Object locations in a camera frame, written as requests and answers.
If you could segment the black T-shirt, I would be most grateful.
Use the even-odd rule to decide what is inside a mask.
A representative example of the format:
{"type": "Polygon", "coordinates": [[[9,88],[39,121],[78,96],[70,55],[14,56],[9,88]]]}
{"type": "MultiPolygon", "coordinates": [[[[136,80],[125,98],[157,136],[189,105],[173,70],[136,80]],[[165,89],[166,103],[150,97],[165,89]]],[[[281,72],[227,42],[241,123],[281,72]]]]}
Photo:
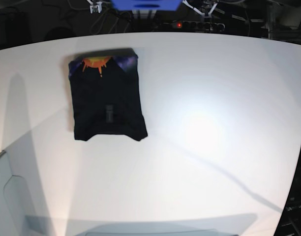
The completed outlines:
{"type": "Polygon", "coordinates": [[[147,137],[138,55],[131,48],[88,52],[68,64],[75,140],[95,135],[147,137]]]}

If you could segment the black power strip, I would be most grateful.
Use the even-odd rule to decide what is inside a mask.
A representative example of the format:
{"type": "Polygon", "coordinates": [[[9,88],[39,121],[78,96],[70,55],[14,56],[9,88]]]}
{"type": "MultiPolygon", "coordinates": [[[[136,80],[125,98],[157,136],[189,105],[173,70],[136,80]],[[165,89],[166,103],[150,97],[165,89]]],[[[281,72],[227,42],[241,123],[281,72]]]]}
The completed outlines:
{"type": "Polygon", "coordinates": [[[180,31],[180,32],[203,32],[203,33],[222,33],[225,31],[223,23],[197,22],[197,21],[176,21],[164,22],[158,27],[161,31],[180,31]]]}

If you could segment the blue box overhead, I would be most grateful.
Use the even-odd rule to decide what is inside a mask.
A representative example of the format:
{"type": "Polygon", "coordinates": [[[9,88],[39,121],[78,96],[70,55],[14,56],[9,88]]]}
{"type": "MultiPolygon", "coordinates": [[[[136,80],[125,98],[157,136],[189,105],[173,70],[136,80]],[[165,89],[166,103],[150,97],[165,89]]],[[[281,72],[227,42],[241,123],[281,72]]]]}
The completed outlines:
{"type": "Polygon", "coordinates": [[[112,0],[114,8],[127,10],[176,11],[182,0],[112,0]]]}

